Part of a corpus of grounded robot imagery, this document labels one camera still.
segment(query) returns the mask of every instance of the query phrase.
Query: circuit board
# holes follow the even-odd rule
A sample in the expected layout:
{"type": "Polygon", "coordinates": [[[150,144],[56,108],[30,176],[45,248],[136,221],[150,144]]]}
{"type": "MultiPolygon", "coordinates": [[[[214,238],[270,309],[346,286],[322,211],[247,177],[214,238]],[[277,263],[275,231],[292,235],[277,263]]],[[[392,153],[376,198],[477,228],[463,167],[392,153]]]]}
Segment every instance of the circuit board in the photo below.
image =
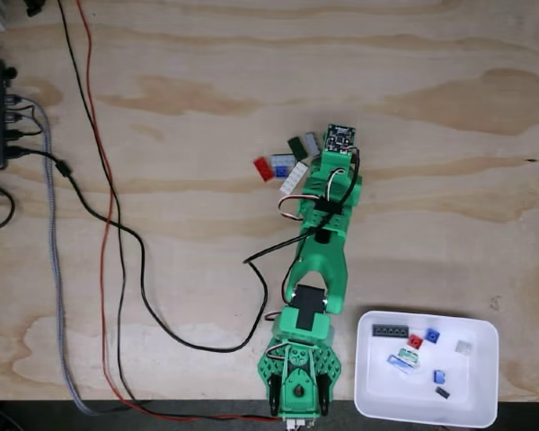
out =
{"type": "Polygon", "coordinates": [[[356,138],[355,128],[346,128],[330,124],[327,127],[327,135],[325,137],[325,149],[335,153],[346,154],[350,147],[353,146],[356,138]]]}

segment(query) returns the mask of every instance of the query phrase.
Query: plug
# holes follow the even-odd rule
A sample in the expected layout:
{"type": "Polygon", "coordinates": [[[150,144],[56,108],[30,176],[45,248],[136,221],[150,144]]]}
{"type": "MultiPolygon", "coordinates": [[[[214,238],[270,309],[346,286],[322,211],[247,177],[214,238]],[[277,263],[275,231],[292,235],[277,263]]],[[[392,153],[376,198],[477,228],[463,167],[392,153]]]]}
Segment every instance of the plug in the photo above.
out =
{"type": "Polygon", "coordinates": [[[8,129],[4,131],[4,141],[17,141],[21,137],[24,137],[24,134],[20,130],[8,129]]]}
{"type": "MultiPolygon", "coordinates": [[[[6,132],[20,132],[20,131],[19,130],[6,130],[6,132]]],[[[7,159],[18,159],[20,157],[30,154],[28,153],[26,148],[23,148],[18,145],[7,146],[4,153],[7,159]]]]}
{"type": "Polygon", "coordinates": [[[4,96],[4,105],[5,106],[17,105],[21,101],[22,101],[22,97],[18,96],[17,94],[6,94],[4,96]]]}
{"type": "Polygon", "coordinates": [[[22,119],[22,115],[17,112],[6,112],[4,114],[4,123],[16,123],[22,119]]]}

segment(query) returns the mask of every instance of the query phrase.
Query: plywood table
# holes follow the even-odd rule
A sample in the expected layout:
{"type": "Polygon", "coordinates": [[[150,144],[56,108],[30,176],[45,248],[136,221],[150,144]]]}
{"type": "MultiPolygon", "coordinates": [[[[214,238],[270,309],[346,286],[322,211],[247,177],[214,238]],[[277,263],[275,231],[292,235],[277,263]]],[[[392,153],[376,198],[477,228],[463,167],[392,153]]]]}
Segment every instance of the plywood table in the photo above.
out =
{"type": "MultiPolygon", "coordinates": [[[[350,399],[356,327],[371,309],[486,319],[500,333],[500,399],[539,400],[539,1],[84,1],[93,92],[124,221],[147,244],[147,289],[183,337],[234,345],[261,300],[241,260],[291,237],[278,183],[252,166],[335,122],[358,129],[364,192],[346,248],[346,308],[333,318],[350,399]]],[[[79,63],[85,36],[65,1],[79,63]]],[[[0,57],[13,92],[35,97],[101,211],[108,187],[83,112],[56,2],[12,10],[0,57]]],[[[39,145],[39,139],[28,145],[39,145]]],[[[0,231],[0,399],[64,399],[41,161],[0,172],[19,204],[0,231]]],[[[101,371],[98,250],[103,224],[57,178],[68,354],[82,394],[111,399],[101,371]]],[[[140,398],[262,399],[262,323],[232,355],[169,339],[141,304],[126,240],[124,366],[140,398]]],[[[269,310],[293,250],[259,261],[269,310]]],[[[110,360],[120,271],[107,271],[110,360]]],[[[117,375],[116,366],[112,373],[117,375]]]]}

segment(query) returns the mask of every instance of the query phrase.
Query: red wire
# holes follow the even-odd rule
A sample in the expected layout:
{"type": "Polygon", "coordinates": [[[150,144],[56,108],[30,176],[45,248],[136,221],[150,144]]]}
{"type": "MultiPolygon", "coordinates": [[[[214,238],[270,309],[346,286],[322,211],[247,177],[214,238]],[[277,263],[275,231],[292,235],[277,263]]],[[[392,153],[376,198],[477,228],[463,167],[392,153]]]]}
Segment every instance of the red wire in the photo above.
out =
{"type": "MultiPolygon", "coordinates": [[[[88,51],[87,51],[87,59],[86,59],[86,93],[88,95],[88,101],[90,104],[90,112],[92,114],[92,123],[93,123],[93,133],[96,138],[96,144],[98,145],[98,148],[100,149],[100,154],[102,155],[102,163],[106,167],[106,172],[108,173],[108,182],[113,185],[113,177],[111,174],[111,167],[110,162],[108,161],[108,157],[106,155],[106,152],[104,150],[103,144],[102,144],[102,138],[100,136],[100,131],[98,129],[98,122],[96,120],[96,111],[93,104],[93,97],[92,97],[92,89],[90,85],[90,65],[92,63],[92,34],[90,32],[90,26],[88,25],[88,21],[85,19],[84,16],[84,10],[82,8],[82,3],[80,0],[75,0],[76,6],[78,7],[78,12],[80,13],[80,19],[82,20],[82,23],[84,25],[85,31],[86,31],[86,37],[88,40],[88,51]]],[[[119,393],[118,388],[114,384],[114,382],[111,379],[110,371],[108,369],[108,361],[107,361],[107,355],[106,355],[106,312],[104,307],[104,267],[105,267],[105,253],[106,253],[106,245],[108,243],[108,235],[110,233],[110,220],[113,213],[114,208],[114,197],[110,193],[110,200],[108,202],[108,212],[106,215],[106,225],[104,227],[104,234],[102,237],[102,249],[100,251],[100,299],[101,299],[101,315],[102,315],[102,370],[104,373],[104,378],[106,379],[106,382],[110,386],[112,392],[116,397],[119,399],[119,401],[122,404],[125,404],[132,409],[138,410],[146,415],[152,416],[154,418],[160,418],[163,420],[170,420],[174,422],[190,422],[193,420],[197,420],[200,418],[173,418],[170,416],[164,416],[160,415],[158,413],[151,412],[143,407],[138,406],[137,404],[134,404],[128,400],[125,400],[124,397],[119,393]]],[[[280,420],[279,418],[247,418],[240,415],[218,415],[214,416],[212,418],[236,418],[236,419],[245,419],[245,420],[252,420],[252,421],[258,421],[258,422],[275,422],[280,420]]]]}

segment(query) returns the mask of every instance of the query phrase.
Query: red lego brick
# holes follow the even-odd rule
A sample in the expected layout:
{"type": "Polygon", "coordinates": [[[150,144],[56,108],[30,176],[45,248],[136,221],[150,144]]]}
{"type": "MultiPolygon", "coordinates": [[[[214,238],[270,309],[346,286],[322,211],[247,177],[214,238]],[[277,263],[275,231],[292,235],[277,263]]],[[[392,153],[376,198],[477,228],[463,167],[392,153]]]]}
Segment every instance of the red lego brick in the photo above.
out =
{"type": "Polygon", "coordinates": [[[255,165],[255,168],[260,173],[261,178],[264,181],[269,181],[273,178],[273,170],[268,165],[268,162],[264,157],[259,157],[253,161],[253,164],[255,165]]]}
{"type": "Polygon", "coordinates": [[[407,345],[412,346],[413,348],[420,348],[422,342],[423,338],[413,334],[411,334],[410,337],[407,339],[407,345]]]}

